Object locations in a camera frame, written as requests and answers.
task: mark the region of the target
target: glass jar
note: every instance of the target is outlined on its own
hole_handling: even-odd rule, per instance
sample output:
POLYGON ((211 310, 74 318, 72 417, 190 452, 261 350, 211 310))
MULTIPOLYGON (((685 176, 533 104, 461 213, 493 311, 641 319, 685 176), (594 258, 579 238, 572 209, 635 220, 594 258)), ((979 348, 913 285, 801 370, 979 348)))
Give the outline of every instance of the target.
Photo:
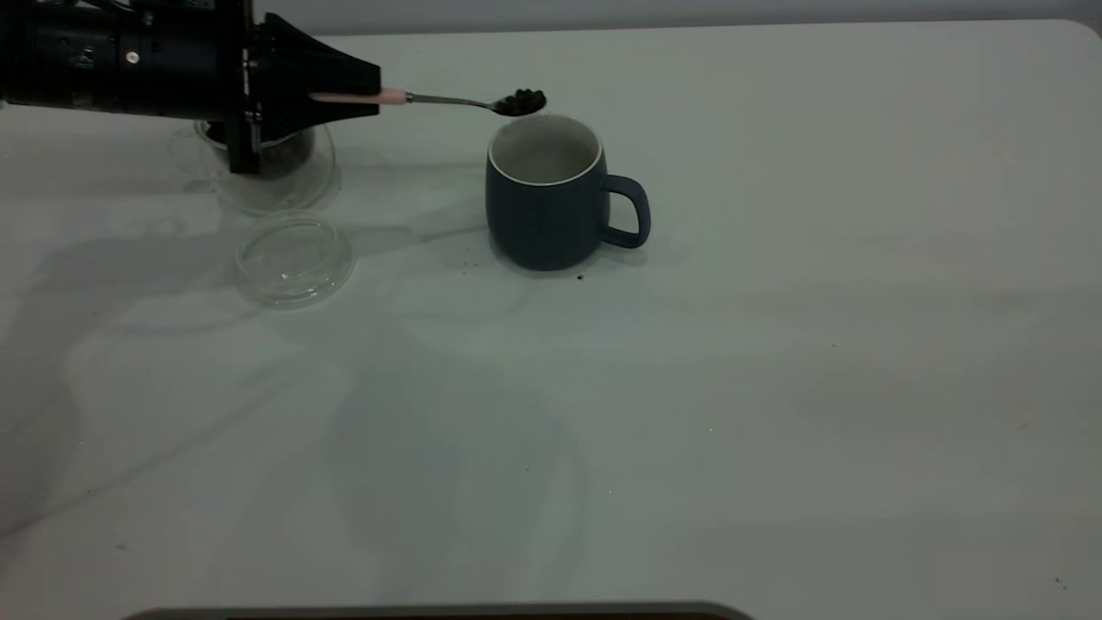
POLYGON ((336 170, 336 150, 325 126, 260 145, 260 172, 233 174, 220 127, 195 122, 203 170, 215 192, 249 215, 307 208, 325 194, 336 170))

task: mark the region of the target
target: pink spoon handle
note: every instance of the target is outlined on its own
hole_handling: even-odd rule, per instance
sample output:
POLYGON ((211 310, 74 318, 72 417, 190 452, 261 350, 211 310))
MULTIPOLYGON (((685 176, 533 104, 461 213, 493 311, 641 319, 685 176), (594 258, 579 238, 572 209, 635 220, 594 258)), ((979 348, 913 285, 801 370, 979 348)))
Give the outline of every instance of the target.
POLYGON ((344 95, 338 93, 311 93, 310 98, 323 104, 375 104, 378 106, 401 106, 409 102, 406 90, 383 88, 378 95, 344 95))

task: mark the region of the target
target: black cylinder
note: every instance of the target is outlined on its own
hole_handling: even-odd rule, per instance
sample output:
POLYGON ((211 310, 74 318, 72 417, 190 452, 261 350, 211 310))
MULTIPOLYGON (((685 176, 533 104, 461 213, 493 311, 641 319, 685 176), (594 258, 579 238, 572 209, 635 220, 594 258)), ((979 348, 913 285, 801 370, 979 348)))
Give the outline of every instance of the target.
POLYGON ((37 6, 22 12, 0 51, 3 96, 21 105, 220 119, 213 19, 37 6))

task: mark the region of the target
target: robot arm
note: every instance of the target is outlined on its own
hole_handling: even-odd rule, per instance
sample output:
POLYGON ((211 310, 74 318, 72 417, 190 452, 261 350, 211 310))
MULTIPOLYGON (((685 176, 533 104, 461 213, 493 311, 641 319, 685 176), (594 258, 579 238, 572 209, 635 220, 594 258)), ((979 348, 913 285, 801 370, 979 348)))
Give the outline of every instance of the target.
POLYGON ((379 67, 312 39, 252 0, 0 0, 0 100, 224 123, 230 168, 258 172, 261 141, 372 116, 379 67))

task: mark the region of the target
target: mug rim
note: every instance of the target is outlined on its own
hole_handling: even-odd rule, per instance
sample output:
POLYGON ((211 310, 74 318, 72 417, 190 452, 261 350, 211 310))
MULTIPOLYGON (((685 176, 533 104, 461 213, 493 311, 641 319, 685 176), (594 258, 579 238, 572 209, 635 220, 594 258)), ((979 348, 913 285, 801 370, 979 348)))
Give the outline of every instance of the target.
POLYGON ((576 118, 574 118, 572 116, 566 116, 566 115, 563 115, 563 113, 538 113, 538 115, 532 115, 532 116, 526 116, 523 118, 518 118, 517 120, 514 120, 512 122, 508 122, 506 124, 503 124, 501 127, 499 127, 497 129, 497 131, 494 132, 494 137, 489 139, 489 146, 486 148, 486 156, 489 159, 490 165, 494 166, 494 170, 496 170, 498 174, 500 174, 501 176, 505 176, 506 178, 508 178, 509 181, 512 181, 514 183, 519 183, 521 185, 528 185, 530 187, 552 187, 554 185, 564 185, 566 183, 570 183, 571 181, 575 181, 577 178, 581 178, 582 176, 585 176, 586 174, 588 174, 594 167, 596 167, 597 163, 601 161, 601 157, 603 157, 604 155, 605 155, 605 143, 601 140, 601 134, 597 133, 596 131, 594 131, 592 127, 590 127, 588 124, 582 122, 581 120, 577 120, 576 118), (591 161, 590 164, 585 166, 585 170, 582 170, 581 172, 579 172, 577 174, 574 174, 573 176, 571 176, 569 178, 563 178, 562 181, 550 181, 548 183, 534 183, 532 181, 522 181, 520 178, 517 178, 516 176, 512 176, 511 174, 507 173, 506 171, 501 170, 501 166, 498 165, 497 161, 494 160, 494 143, 497 142, 497 139, 501 137, 501 133, 505 133, 505 131, 507 129, 509 129, 510 127, 516 127, 517 124, 521 124, 521 123, 525 123, 525 122, 531 122, 533 120, 538 120, 538 119, 541 119, 541 118, 549 118, 549 117, 562 118, 562 119, 569 120, 571 122, 575 122, 577 124, 581 124, 597 141, 597 154, 593 156, 593 161, 591 161))

